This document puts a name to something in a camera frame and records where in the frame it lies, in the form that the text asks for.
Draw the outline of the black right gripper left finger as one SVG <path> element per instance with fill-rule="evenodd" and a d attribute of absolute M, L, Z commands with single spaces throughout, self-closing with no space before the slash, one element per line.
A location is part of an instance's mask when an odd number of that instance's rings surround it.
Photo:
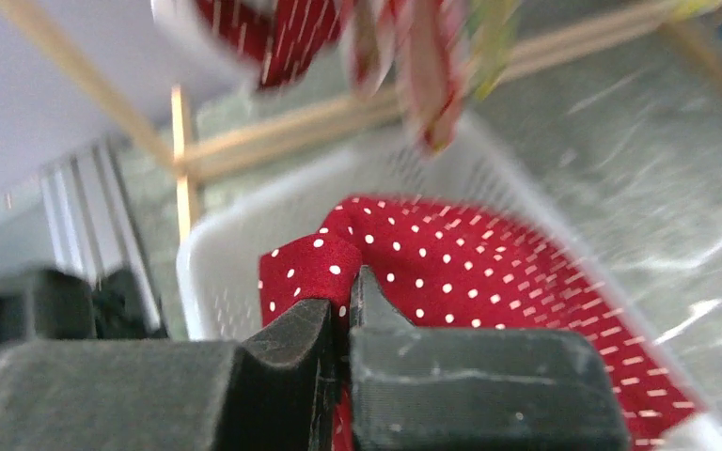
<path fill-rule="evenodd" d="M 35 340 L 0 361 L 0 450 L 327 450 L 331 305 L 238 341 Z"/>

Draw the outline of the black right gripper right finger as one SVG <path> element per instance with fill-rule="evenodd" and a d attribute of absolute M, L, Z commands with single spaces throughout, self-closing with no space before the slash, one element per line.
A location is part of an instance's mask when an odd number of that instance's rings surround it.
<path fill-rule="evenodd" d="M 418 327 L 363 267 L 351 291 L 358 450 L 627 450 L 604 361 L 580 334 Z"/>

